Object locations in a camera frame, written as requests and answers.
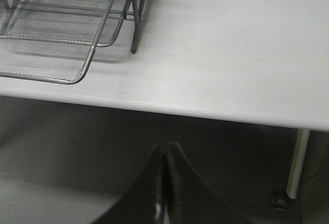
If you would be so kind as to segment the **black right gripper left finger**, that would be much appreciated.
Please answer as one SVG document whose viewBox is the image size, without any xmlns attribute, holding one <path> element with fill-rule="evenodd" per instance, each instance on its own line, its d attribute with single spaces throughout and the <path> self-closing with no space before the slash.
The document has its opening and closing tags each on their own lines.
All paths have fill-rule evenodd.
<svg viewBox="0 0 329 224">
<path fill-rule="evenodd" d="M 164 223 L 165 157 L 160 146 L 127 192 L 94 223 Z"/>
</svg>

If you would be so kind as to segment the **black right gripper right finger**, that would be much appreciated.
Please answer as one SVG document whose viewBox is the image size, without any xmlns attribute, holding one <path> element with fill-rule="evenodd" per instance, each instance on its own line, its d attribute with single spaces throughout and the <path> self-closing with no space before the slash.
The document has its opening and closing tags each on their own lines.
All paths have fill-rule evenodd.
<svg viewBox="0 0 329 224">
<path fill-rule="evenodd" d="M 166 151 L 169 223 L 250 223 L 204 184 L 177 142 Z"/>
</svg>

